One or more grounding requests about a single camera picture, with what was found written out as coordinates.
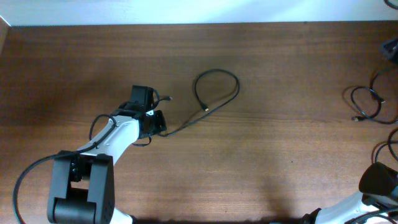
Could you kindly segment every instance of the wooden table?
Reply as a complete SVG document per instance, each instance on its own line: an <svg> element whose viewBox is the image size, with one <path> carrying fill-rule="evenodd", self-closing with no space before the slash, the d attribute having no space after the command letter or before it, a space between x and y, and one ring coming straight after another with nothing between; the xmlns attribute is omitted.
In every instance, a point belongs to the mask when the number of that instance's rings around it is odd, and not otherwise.
<svg viewBox="0 0 398 224"><path fill-rule="evenodd" d="M0 57L0 220L16 222L11 195L23 169L85 144L94 117L128 100L132 85L173 97L159 106L173 130L200 109L192 81L210 68L237 74L239 96L175 136L131 146L114 168L116 206L137 218L238 221L301 217L333 205L358 189L373 147L396 128L353 122L344 99L345 89L368 85L375 69L389 66L381 65L379 46L397 26L12 27ZM389 73L375 86L390 113L397 79ZM233 85L214 75L199 94L212 109ZM388 151L380 160L398 168ZM47 222L51 170L46 162L23 181L27 223Z"/></svg>

